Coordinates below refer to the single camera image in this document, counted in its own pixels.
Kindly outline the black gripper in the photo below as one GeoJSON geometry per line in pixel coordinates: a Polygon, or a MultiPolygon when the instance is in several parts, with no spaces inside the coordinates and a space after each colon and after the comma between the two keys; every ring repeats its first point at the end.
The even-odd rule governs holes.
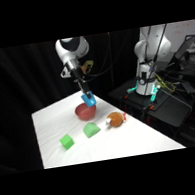
{"type": "Polygon", "coordinates": [[[70,75],[75,83],[79,83],[78,85],[80,86],[80,90],[83,95],[86,94],[87,98],[91,99],[93,95],[91,94],[92,91],[90,90],[89,85],[87,84],[87,82],[84,83],[85,87],[83,85],[83,82],[85,81],[85,74],[82,69],[80,67],[71,69],[70,75]]]}

